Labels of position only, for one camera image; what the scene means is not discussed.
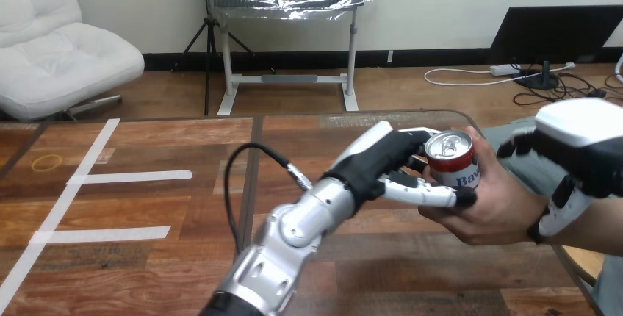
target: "forearm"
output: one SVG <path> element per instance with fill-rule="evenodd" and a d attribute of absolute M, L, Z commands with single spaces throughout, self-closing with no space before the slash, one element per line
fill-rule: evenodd
<path fill-rule="evenodd" d="M 561 233 L 546 239 L 546 243 L 623 256 L 622 231 L 623 199 L 606 198 L 595 201 Z"/>

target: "chair cushion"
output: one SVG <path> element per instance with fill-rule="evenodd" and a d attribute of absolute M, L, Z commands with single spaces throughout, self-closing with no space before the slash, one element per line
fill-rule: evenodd
<path fill-rule="evenodd" d="M 82 21 L 77 0 L 0 0 L 0 48 Z"/>
<path fill-rule="evenodd" d="M 19 120 L 42 118 L 137 78 L 144 65 L 121 37 L 69 24 L 0 48 L 0 108 Z"/>

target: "white tape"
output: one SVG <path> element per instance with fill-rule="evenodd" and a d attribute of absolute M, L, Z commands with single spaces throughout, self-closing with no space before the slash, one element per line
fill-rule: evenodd
<path fill-rule="evenodd" d="M 154 226 L 129 229 L 37 231 L 32 236 L 30 243 L 102 243 L 106 241 L 164 239 L 170 229 L 171 226 Z"/>
<path fill-rule="evenodd" d="M 101 150 L 104 149 L 104 146 L 108 142 L 108 139 L 110 139 L 110 136 L 112 136 L 112 133 L 115 131 L 118 124 L 119 119 L 111 119 L 106 122 L 106 125 L 104 125 L 104 128 L 97 136 L 96 141 L 91 145 L 91 148 L 89 148 L 89 151 L 76 169 L 74 176 L 86 176 L 89 171 L 91 171 L 91 168 L 98 159 Z M 78 190 L 80 190 L 80 186 L 80 184 L 70 184 L 65 186 L 65 189 L 62 191 L 59 199 L 54 204 L 54 207 L 52 207 L 48 217 L 41 224 L 39 231 L 56 230 L 62 216 L 65 215 L 69 205 L 76 197 Z M 13 266 L 13 269 L 9 272 L 9 275 L 6 277 L 4 282 L 2 282 L 2 285 L 0 285 L 0 315 L 4 312 L 7 306 L 9 306 L 13 296 L 15 296 L 18 288 L 37 261 L 41 251 L 43 251 L 43 248 L 46 247 L 45 239 L 49 239 L 50 236 L 51 235 L 44 234 L 40 243 L 29 243 L 17 263 L 15 263 L 15 266 Z"/>
<path fill-rule="evenodd" d="M 91 174 L 72 176 L 67 184 L 106 184 L 109 182 L 152 182 L 156 180 L 191 179 L 190 170 L 148 171 L 145 173 Z"/>

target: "red can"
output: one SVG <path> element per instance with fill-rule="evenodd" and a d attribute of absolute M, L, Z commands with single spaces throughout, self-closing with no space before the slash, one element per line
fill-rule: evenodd
<path fill-rule="evenodd" d="M 447 186 L 477 187 L 480 168 L 472 144 L 472 137 L 463 131 L 444 131 L 431 137 L 425 150 L 433 178 Z"/>

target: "robotic arm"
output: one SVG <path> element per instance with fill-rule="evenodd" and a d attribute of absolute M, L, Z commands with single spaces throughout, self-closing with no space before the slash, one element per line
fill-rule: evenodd
<path fill-rule="evenodd" d="M 421 154 L 436 133 L 426 128 L 396 131 L 382 121 L 350 145 L 311 188 L 298 170 L 288 167 L 306 192 L 296 204 L 281 205 L 268 215 L 201 315 L 282 315 L 324 236 L 365 201 L 384 196 L 408 204 L 472 205 L 472 188 L 434 187 L 400 170 L 405 165 L 422 168 L 413 155 Z"/>
<path fill-rule="evenodd" d="M 528 234 L 537 243 L 558 234 L 595 199 L 623 196 L 623 108 L 598 98 L 541 108 L 536 127 L 518 129 L 498 157 L 535 151 L 560 165 L 565 176 Z"/>
<path fill-rule="evenodd" d="M 597 98 L 548 105 L 536 127 L 521 129 L 500 146 L 499 157 L 534 150 L 569 175 L 529 235 L 541 242 L 577 219 L 594 200 L 623 195 L 623 108 Z M 280 316 L 294 294 L 304 265 L 324 236 L 378 196 L 408 204 L 469 207 L 471 188 L 433 186 L 401 168 L 421 171 L 426 128 L 396 131 L 380 122 L 342 153 L 315 185 L 293 166 L 290 175 L 306 192 L 295 204 L 276 207 L 255 240 L 240 254 L 202 316 Z"/>

